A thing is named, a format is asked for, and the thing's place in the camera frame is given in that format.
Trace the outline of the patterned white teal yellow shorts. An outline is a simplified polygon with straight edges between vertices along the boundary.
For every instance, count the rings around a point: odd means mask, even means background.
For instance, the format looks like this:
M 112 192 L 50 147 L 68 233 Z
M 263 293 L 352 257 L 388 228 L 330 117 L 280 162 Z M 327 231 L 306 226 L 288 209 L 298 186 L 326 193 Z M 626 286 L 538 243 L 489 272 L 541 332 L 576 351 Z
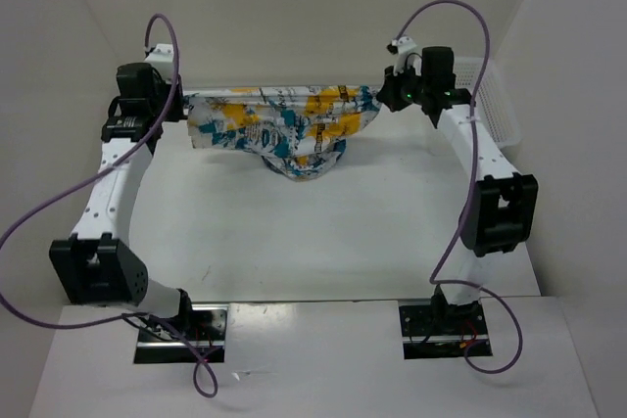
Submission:
M 313 180 L 379 115 L 378 92 L 369 85 L 197 91 L 185 96 L 188 135 L 196 149 L 253 154 L 292 181 Z

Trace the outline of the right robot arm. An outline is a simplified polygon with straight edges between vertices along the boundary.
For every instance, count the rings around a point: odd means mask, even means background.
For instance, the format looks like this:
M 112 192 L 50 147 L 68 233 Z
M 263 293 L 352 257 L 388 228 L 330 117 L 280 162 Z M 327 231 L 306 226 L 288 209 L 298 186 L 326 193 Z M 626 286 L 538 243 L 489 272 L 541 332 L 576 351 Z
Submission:
M 419 49 L 403 36 L 387 49 L 395 63 L 384 71 L 377 100 L 391 112 L 420 106 L 451 145 L 469 178 L 455 231 L 455 241 L 466 250 L 461 267 L 448 281 L 440 278 L 444 265 L 437 263 L 430 279 L 435 287 L 431 325 L 441 333 L 451 333 L 477 305 L 497 256 L 513 252 L 529 238 L 538 181 L 509 162 L 480 119 L 475 92 L 457 85 L 451 48 Z

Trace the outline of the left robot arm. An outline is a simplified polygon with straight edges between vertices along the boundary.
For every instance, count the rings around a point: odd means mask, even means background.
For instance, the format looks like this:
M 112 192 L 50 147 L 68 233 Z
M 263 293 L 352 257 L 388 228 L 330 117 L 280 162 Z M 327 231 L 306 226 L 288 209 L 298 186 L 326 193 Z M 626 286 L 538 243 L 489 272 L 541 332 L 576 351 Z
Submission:
M 173 64 L 145 60 L 120 66 L 116 80 L 119 95 L 101 131 L 105 175 L 92 187 L 71 235 L 52 242 L 49 257 L 71 303 L 161 317 L 162 329 L 181 340 L 196 325 L 188 294 L 152 280 L 129 243 L 132 212 L 162 124 L 184 117 L 179 75 Z

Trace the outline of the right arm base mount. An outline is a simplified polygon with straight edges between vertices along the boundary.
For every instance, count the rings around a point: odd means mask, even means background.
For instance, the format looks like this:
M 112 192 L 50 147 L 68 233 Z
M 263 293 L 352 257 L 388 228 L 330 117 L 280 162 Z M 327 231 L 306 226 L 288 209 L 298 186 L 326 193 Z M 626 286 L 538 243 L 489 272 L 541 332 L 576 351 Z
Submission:
M 484 310 L 475 302 L 469 312 L 435 319 L 428 300 L 398 305 L 404 360 L 492 356 Z

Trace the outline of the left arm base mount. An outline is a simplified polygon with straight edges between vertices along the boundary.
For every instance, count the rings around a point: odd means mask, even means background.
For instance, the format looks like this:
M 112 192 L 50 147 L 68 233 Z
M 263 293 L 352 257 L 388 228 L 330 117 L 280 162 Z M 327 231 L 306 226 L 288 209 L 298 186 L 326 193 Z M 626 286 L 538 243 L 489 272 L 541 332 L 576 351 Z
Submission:
M 169 324 L 209 363 L 223 363 L 229 307 L 227 304 L 193 303 L 188 324 L 169 319 Z M 139 327 L 134 364 L 194 363 L 196 356 L 177 336 L 151 319 L 133 321 Z

